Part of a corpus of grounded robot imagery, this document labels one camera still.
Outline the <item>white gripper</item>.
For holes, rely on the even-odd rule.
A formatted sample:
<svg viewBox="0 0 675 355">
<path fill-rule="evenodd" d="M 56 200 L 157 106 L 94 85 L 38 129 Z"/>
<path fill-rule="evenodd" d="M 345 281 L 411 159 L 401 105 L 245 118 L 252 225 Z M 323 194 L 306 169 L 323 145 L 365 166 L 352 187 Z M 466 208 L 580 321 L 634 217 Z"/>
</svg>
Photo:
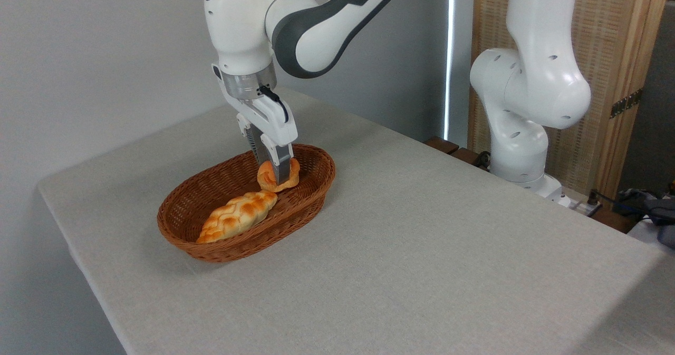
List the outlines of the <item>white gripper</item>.
<svg viewBox="0 0 675 355">
<path fill-rule="evenodd" d="M 289 105 L 273 93 L 277 86 L 273 64 L 248 75 L 227 74 L 217 64 L 212 67 L 224 98 L 238 112 L 239 129 L 258 165 L 270 161 L 276 183 L 284 184 L 290 178 L 297 128 Z"/>
</svg>

